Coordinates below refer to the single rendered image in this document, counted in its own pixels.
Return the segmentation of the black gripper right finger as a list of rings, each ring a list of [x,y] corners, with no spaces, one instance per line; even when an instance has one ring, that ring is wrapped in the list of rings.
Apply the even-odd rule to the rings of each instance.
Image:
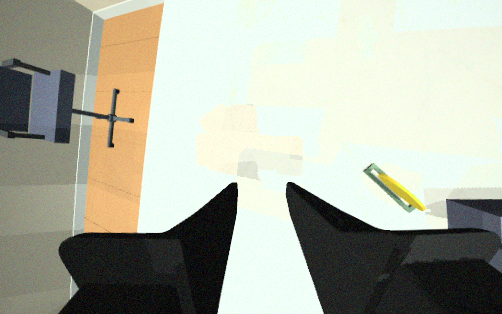
[[[410,263],[481,260],[500,236],[480,228],[384,230],[294,182],[286,200],[324,314],[374,314],[397,268]]]

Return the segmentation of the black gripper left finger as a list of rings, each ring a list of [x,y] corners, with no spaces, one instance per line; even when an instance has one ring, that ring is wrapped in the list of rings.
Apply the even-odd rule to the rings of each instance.
[[[237,217],[238,183],[161,233],[87,232],[59,246],[78,289],[86,283],[164,284],[183,314],[218,314]]]

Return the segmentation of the gold coin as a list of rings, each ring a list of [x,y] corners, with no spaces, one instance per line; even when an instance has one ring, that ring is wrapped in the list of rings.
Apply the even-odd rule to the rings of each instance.
[[[418,200],[411,192],[409,192],[403,185],[395,181],[395,179],[386,176],[385,174],[380,173],[379,179],[383,181],[390,189],[393,190],[395,194],[401,197],[406,203],[411,204],[416,209],[420,211],[424,211],[426,208],[425,205]]]

